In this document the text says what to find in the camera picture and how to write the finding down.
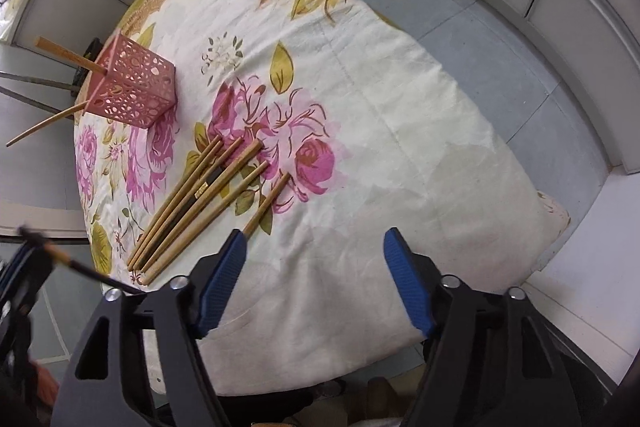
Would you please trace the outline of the pink perforated utensil holder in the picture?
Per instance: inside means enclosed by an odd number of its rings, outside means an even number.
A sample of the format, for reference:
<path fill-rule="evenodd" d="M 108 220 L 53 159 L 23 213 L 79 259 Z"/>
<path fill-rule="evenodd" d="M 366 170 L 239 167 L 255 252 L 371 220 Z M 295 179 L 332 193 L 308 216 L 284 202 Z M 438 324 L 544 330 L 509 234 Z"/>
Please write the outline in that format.
<path fill-rule="evenodd" d="M 86 113 L 148 129 L 175 106 L 175 65 L 119 30 L 96 64 L 105 72 L 89 78 Z"/>

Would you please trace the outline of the floral tablecloth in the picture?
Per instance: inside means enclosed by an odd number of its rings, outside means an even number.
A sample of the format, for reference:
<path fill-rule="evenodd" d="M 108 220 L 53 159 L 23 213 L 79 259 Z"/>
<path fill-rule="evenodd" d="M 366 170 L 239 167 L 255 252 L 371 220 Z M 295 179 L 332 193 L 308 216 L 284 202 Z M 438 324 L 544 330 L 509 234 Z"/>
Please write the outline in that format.
<path fill-rule="evenodd" d="M 177 103 L 138 129 L 84 114 L 76 178 L 92 259 L 155 289 L 215 254 L 270 200 L 220 325 L 200 341 L 220 395 L 303 388 L 415 345 L 383 257 L 398 228 L 500 293 L 568 225 L 456 80 L 361 0 L 136 0 L 126 37 L 175 65 Z M 157 277 L 129 258 L 198 155 L 262 149 L 230 205 Z"/>

